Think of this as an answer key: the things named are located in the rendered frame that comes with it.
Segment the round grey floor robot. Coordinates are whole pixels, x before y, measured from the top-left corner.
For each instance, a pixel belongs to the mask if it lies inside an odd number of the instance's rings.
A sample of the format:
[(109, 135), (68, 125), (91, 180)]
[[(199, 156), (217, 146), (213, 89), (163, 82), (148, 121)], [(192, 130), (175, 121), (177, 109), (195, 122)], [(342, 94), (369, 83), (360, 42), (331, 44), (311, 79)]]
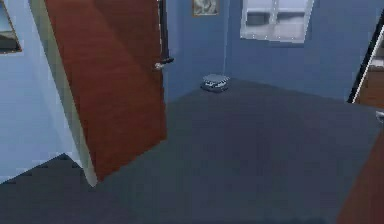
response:
[(203, 77), (200, 87), (208, 92), (223, 92), (228, 89), (230, 78), (225, 75), (209, 74)]

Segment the red-brown room door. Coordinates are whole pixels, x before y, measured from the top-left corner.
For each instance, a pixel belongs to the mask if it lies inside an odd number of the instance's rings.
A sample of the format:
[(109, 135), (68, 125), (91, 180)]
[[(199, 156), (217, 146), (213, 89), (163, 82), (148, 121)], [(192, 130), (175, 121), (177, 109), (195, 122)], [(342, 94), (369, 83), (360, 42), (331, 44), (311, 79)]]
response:
[(167, 135), (160, 0), (28, 0), (87, 182)]
[(384, 224), (384, 130), (380, 131), (336, 224)]

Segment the white framed window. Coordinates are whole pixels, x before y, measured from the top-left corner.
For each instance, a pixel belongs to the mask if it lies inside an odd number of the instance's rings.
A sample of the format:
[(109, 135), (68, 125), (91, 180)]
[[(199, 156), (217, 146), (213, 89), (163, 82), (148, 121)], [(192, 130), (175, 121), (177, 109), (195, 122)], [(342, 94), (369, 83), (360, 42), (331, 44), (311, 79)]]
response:
[(240, 37), (304, 43), (314, 0), (242, 0)]

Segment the framed wall picture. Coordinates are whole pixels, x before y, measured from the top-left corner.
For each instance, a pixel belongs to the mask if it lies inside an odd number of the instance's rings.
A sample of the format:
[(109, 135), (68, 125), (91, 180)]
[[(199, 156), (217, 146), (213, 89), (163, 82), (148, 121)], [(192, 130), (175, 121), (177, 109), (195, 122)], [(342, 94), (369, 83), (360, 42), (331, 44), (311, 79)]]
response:
[(214, 16), (219, 12), (218, 0), (193, 0), (194, 16)]

